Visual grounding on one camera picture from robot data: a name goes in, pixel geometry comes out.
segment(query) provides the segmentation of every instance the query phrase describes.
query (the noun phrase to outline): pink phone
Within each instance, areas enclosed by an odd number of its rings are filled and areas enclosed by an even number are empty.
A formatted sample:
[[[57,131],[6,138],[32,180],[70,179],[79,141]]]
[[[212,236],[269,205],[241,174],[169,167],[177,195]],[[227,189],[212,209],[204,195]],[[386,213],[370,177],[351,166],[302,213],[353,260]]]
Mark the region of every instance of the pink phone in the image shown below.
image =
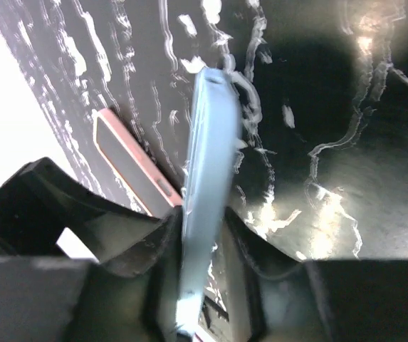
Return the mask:
[[[134,192],[148,215],[163,218],[171,207],[182,204],[181,196],[114,112],[100,110],[93,128],[93,141],[99,153]]]

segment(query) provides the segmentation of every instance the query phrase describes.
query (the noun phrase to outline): black surface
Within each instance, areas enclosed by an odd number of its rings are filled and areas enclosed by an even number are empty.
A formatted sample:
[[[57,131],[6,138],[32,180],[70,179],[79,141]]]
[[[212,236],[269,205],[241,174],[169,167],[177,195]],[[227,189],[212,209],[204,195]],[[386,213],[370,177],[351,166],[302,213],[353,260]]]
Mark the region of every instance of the black surface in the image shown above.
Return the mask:
[[[43,158],[22,167],[0,188],[0,210],[0,254],[53,255],[58,236],[68,227],[99,261],[78,296],[74,279],[64,271],[79,269],[79,262],[18,258],[16,264],[8,257],[0,259],[0,291],[6,292],[0,295],[0,341],[18,341],[17,336],[43,341],[38,337],[42,327],[47,341],[176,341],[181,207],[162,220],[133,212],[94,195]],[[49,269],[62,272],[43,275],[51,284],[41,286],[37,277]],[[12,286],[20,293],[11,294]],[[72,306],[63,302],[63,289],[72,294]],[[10,319],[16,307],[20,318]],[[36,311],[37,317],[31,318]],[[50,319],[61,314],[60,320],[48,323],[47,313]],[[22,319],[31,324],[31,332],[19,329],[12,340],[6,337]]]
[[[62,341],[90,265],[0,256],[0,341]]]
[[[224,223],[232,341],[408,341],[408,261],[298,263],[230,209]]]
[[[198,1],[181,0],[167,1],[177,60],[168,58],[159,4],[86,0],[79,13],[76,0],[0,0],[1,32],[79,181],[125,206],[135,203],[91,142],[92,110],[113,105],[179,189],[193,81],[180,59],[196,54],[215,66],[221,58],[215,44],[221,32],[206,24]],[[110,64],[107,87],[85,12]],[[129,23],[117,16],[124,13]],[[186,35],[180,14],[190,15],[196,38]],[[244,158],[230,205],[296,259],[408,258],[408,1],[264,0],[253,8],[230,0],[219,15],[216,26],[231,36],[236,69],[244,72],[246,57],[256,57],[253,84],[263,114],[258,136],[245,130],[239,143]],[[265,41],[247,53],[254,19],[263,16]],[[60,48],[63,31],[85,59],[82,75],[70,51]],[[269,54],[271,63],[264,63]],[[285,106],[294,128],[283,117]],[[343,137],[340,146],[310,153]]]

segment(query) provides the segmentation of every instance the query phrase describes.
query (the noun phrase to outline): pink phone case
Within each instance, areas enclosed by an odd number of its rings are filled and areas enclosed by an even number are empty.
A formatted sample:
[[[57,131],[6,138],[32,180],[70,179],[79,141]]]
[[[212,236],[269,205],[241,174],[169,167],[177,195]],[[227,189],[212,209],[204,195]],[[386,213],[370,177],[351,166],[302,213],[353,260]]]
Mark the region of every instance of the pink phone case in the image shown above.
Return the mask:
[[[110,109],[96,115],[93,141],[148,215],[161,218],[182,204],[181,196]]]

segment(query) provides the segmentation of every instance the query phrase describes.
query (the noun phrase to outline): gray plastic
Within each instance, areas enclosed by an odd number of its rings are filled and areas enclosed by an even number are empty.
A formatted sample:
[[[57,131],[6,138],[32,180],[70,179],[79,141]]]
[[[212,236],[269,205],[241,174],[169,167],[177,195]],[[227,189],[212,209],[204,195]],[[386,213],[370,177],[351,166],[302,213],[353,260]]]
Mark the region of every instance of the gray plastic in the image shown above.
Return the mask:
[[[218,69],[196,77],[185,181],[183,264],[177,303],[178,332],[193,336],[211,261],[221,229],[240,137],[240,107],[231,82]]]

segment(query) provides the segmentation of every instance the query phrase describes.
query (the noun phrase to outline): white light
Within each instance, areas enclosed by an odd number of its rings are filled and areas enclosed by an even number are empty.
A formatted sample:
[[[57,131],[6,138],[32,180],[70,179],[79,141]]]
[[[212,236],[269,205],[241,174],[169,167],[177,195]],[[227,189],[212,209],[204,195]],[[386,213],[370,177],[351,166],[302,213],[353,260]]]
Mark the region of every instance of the white light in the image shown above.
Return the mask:
[[[65,228],[56,244],[71,259],[90,259],[99,263],[98,258],[69,228]]]

